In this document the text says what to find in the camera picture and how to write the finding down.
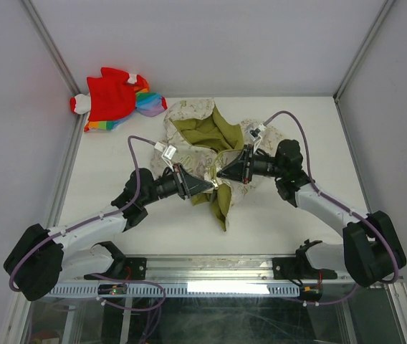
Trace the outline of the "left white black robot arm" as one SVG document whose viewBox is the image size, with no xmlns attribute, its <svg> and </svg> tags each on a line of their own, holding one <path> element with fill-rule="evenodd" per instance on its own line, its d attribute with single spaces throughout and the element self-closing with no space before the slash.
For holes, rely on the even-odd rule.
<svg viewBox="0 0 407 344">
<path fill-rule="evenodd" d="M 25 230 L 4 262 L 9 286 L 28 301 L 47 295 L 60 282 L 96 274 L 112 279 L 124 270 L 125 255 L 110 241 L 144 220 L 147 205 L 169 196 L 189 199 L 214 185 L 180 163 L 157 178 L 147 168 L 131 173 L 122 193 L 98 214 L 79 223 Z"/>
</svg>

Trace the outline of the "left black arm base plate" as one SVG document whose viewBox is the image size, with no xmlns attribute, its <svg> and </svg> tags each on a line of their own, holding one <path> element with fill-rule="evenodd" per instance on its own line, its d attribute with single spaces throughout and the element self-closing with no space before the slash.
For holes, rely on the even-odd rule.
<svg viewBox="0 0 407 344">
<path fill-rule="evenodd" d="M 146 257 L 124 257 L 113 262 L 106 272 L 86 274 L 85 280 L 144 280 Z"/>
</svg>

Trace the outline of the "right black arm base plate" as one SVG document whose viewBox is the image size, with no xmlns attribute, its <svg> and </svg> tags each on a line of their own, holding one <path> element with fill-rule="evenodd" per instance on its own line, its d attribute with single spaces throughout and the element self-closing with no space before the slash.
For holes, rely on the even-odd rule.
<svg viewBox="0 0 407 344">
<path fill-rule="evenodd" d="M 275 257 L 272 259 L 275 280 L 336 280 L 337 273 L 330 269 L 315 269 L 306 259 L 299 257 Z"/>
</svg>

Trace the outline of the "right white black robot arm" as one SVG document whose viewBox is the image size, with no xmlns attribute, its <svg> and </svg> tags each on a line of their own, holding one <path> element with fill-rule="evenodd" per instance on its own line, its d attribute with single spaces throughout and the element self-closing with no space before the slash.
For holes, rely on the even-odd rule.
<svg viewBox="0 0 407 344">
<path fill-rule="evenodd" d="M 296 140 L 282 140 L 274 156 L 256 153 L 245 145 L 241 153 L 218 171 L 221 179 L 248 184 L 254 176 L 275 180 L 282 200 L 306 211 L 343 239 L 340 244 L 306 242 L 296 254 L 295 271 L 311 277 L 320 269 L 347 272 L 361 287 L 398 277 L 407 259 L 389 215 L 382 211 L 360 214 L 354 208 L 319 190 L 302 168 Z"/>
</svg>

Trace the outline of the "cream green printed jacket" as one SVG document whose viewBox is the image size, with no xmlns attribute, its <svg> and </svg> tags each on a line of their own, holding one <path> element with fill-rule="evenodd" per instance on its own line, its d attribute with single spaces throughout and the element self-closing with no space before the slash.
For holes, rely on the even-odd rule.
<svg viewBox="0 0 407 344">
<path fill-rule="evenodd" d="M 229 228 L 233 206 L 265 178 L 255 176 L 244 185 L 220 179 L 216 173 L 241 153 L 243 146 L 251 142 L 248 131 L 261 124 L 260 120 L 249 118 L 232 125 L 212 99 L 181 100 L 165 113 L 165 138 L 161 143 L 176 148 L 172 157 L 174 163 L 180 163 L 194 176 L 217 184 L 216 189 L 193 196 L 191 203 L 195 206 L 208 202 L 210 212 L 223 231 Z"/>
</svg>

